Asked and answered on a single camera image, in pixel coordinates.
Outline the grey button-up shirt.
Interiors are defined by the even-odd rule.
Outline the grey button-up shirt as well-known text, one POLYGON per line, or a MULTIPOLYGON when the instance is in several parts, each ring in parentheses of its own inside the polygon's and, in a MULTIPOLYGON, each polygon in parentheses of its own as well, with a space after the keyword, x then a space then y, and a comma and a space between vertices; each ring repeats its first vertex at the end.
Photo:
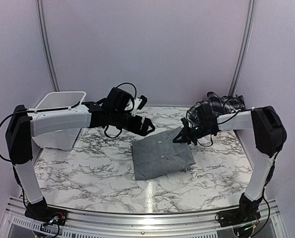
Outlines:
POLYGON ((189 145, 173 143, 180 127, 135 141, 131 145, 135 180, 154 179, 185 170, 196 162, 189 145))

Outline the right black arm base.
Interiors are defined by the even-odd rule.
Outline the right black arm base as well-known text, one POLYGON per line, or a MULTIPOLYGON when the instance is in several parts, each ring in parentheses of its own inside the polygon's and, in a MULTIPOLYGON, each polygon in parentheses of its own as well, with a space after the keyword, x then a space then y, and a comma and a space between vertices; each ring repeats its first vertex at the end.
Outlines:
POLYGON ((243 193, 240 197, 238 208, 218 212, 215 220, 220 223, 221 227, 256 221, 261 218, 259 205, 262 199, 263 197, 260 197, 257 200, 251 201, 243 193))

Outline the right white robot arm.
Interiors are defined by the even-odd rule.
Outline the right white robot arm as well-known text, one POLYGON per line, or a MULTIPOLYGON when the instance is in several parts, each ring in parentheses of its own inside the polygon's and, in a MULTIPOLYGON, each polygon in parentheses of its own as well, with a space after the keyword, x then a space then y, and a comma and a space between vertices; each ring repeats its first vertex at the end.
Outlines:
POLYGON ((197 145, 198 139, 220 131, 253 130, 257 158, 244 196, 250 201, 260 199, 272 178, 275 159, 287 139, 287 132, 275 109, 266 106, 221 116, 209 114, 202 119, 198 125, 190 127, 188 120, 182 118, 183 128, 172 142, 197 145))

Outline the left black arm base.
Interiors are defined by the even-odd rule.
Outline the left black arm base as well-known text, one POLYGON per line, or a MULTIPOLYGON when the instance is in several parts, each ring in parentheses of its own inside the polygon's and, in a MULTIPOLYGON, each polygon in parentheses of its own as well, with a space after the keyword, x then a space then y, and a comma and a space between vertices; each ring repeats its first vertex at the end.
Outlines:
POLYGON ((25 217, 43 222, 43 226, 58 224, 64 226, 66 223, 67 210, 48 206, 46 199, 31 204, 28 202, 25 206, 25 217))

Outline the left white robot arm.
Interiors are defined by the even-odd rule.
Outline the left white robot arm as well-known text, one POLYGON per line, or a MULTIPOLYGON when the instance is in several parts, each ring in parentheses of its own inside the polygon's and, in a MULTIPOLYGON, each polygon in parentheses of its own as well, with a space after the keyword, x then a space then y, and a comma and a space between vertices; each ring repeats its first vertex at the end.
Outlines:
POLYGON ((72 128, 96 128, 114 126, 140 136, 154 132, 155 127, 149 118, 132 115, 130 111, 109 112, 95 102, 77 103, 73 106, 33 110, 24 105, 15 107, 8 116, 10 119, 5 138, 8 154, 19 182, 29 201, 31 211, 41 221, 51 217, 51 209, 43 202, 39 183, 31 162, 31 140, 35 136, 72 128))

